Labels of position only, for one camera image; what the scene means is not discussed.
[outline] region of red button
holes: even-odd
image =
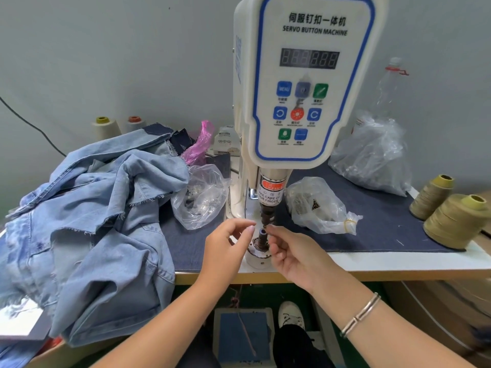
[[[304,109],[303,108],[294,108],[290,114],[292,120],[298,121],[304,117]]]

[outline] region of white sneaker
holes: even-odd
[[[298,306],[291,302],[285,301],[279,306],[278,325],[281,328],[286,324],[298,325],[305,330],[304,317]]]

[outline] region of machine base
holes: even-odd
[[[249,244],[245,253],[245,260],[251,266],[258,270],[264,270],[271,266],[271,253],[258,250],[253,243]]]

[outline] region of green button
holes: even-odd
[[[278,139],[281,141],[288,141],[291,135],[292,135],[291,129],[282,128],[279,129]]]
[[[315,84],[313,98],[323,99],[326,97],[328,93],[329,85],[328,84]]]

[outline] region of servo button machine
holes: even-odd
[[[234,14],[233,105],[241,139],[229,213],[260,224],[245,258],[271,265],[274,222],[292,169],[329,157],[384,28],[388,0],[242,0]]]

